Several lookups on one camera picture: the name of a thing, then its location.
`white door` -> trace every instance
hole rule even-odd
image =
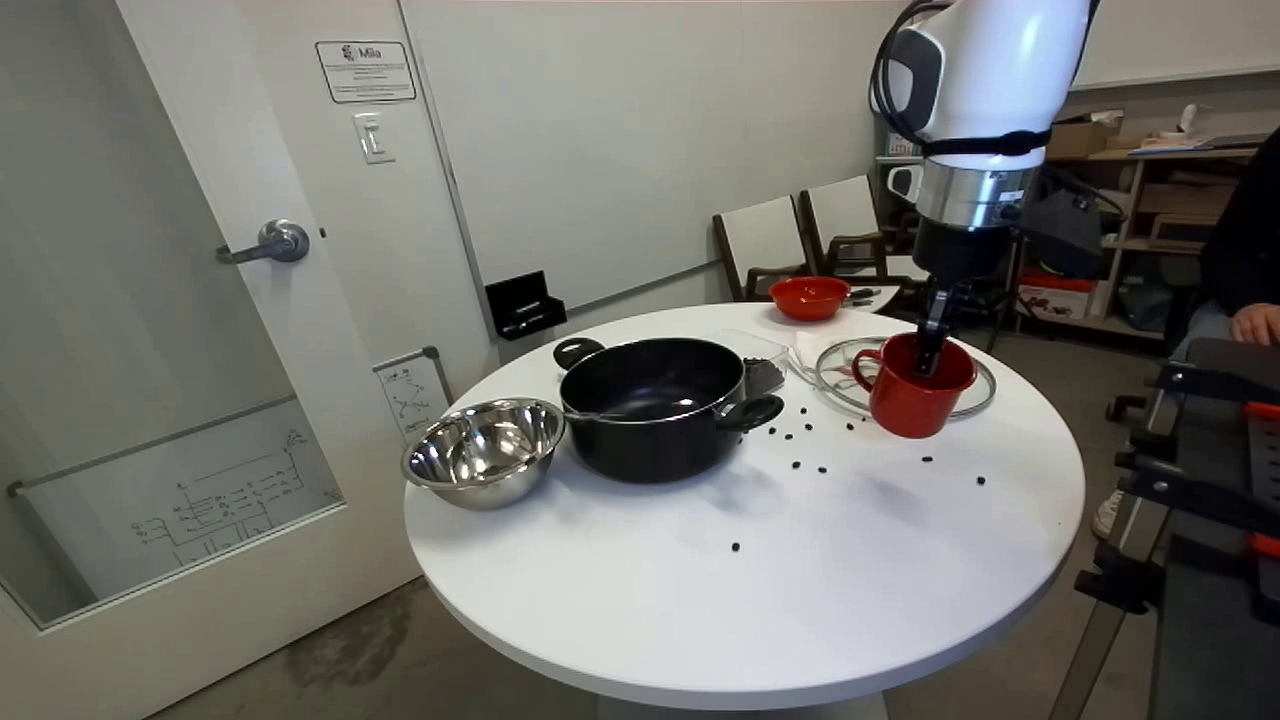
[[[299,264],[222,264],[267,221]],[[0,9],[0,717],[143,717],[411,576],[230,0]]]

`label on wall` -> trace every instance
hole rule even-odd
[[[395,40],[320,40],[316,56],[336,103],[404,103],[416,96],[409,53]]]

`red cup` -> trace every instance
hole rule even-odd
[[[972,360],[958,344],[944,344],[931,374],[914,373],[914,337],[889,337],[882,346],[851,356],[851,380],[872,391],[872,414],[895,434],[937,434],[958,391],[972,383]]]

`stainless steel bowl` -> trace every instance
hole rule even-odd
[[[502,506],[545,481],[561,441],[556,403],[502,394],[440,414],[404,469],[411,485],[427,485],[448,502]]]

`white robot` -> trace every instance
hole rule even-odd
[[[1009,252],[1091,16],[1095,0],[910,0],[877,53],[872,110],[922,150],[889,171],[889,193],[921,213],[914,264],[931,273],[921,373],[944,344],[946,300]]]

